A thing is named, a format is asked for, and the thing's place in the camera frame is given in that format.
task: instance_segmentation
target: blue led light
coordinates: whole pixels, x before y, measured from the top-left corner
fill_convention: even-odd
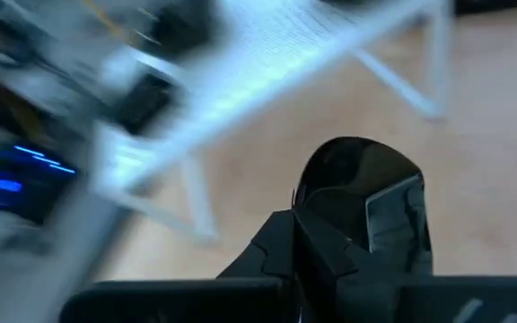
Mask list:
[[[14,180],[0,179],[0,189],[10,192],[19,192],[22,190],[22,184]]]
[[[74,170],[69,170],[68,168],[65,168],[65,167],[61,167],[61,166],[57,166],[57,165],[49,165],[50,167],[53,167],[55,169],[58,169],[58,170],[62,170],[62,171],[66,171],[66,172],[70,172],[72,174],[75,174],[75,171]]]
[[[17,150],[20,150],[20,151],[22,151],[22,152],[32,153],[32,154],[34,154],[34,155],[36,155],[36,156],[41,156],[41,157],[45,156],[45,154],[43,154],[43,153],[37,153],[37,152],[35,152],[35,151],[32,151],[31,149],[23,148],[23,147],[18,146],[18,145],[14,146],[13,148],[15,148],[15,149],[17,149]]]
[[[39,157],[39,156],[33,156],[33,158],[35,158],[36,160],[40,160],[40,161],[44,161],[44,162],[48,162],[48,163],[52,163],[54,165],[61,165],[60,162],[57,162],[57,161],[51,161],[47,158],[43,158],[43,157]]]

